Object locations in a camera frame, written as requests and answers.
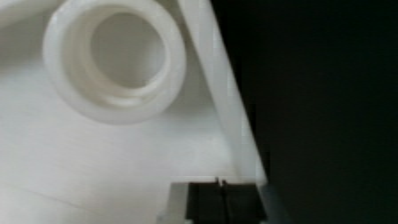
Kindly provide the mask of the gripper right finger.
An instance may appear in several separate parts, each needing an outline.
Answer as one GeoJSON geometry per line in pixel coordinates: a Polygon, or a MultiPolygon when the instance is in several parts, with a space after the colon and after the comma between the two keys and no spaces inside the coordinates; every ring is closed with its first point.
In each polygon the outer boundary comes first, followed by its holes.
{"type": "Polygon", "coordinates": [[[222,182],[222,192],[228,224],[260,224],[265,213],[256,186],[222,182]]]}

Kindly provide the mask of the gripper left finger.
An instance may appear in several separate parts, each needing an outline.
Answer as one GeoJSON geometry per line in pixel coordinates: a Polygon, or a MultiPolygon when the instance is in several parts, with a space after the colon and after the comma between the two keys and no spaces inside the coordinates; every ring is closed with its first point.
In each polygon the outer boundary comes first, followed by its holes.
{"type": "Polygon", "coordinates": [[[189,184],[187,219],[194,224],[224,222],[221,185],[215,182],[189,184]]]}

